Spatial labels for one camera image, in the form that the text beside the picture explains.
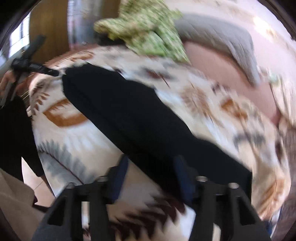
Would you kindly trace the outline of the person's left hand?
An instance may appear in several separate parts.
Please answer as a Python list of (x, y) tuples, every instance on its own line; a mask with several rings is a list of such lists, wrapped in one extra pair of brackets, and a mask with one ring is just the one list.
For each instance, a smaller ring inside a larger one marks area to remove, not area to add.
[[(12, 70), (7, 71), (1, 80), (1, 85), (0, 85), (1, 97), (3, 97), (5, 94), (6, 86), (9, 83), (14, 83), (15, 81), (16, 81), (16, 77), (13, 71)], [(27, 91), (27, 88), (28, 88), (27, 81), (28, 81), (27, 76), (22, 77), (22, 79), (19, 81), (18, 85), (16, 86), (17, 95), (22, 95)]]

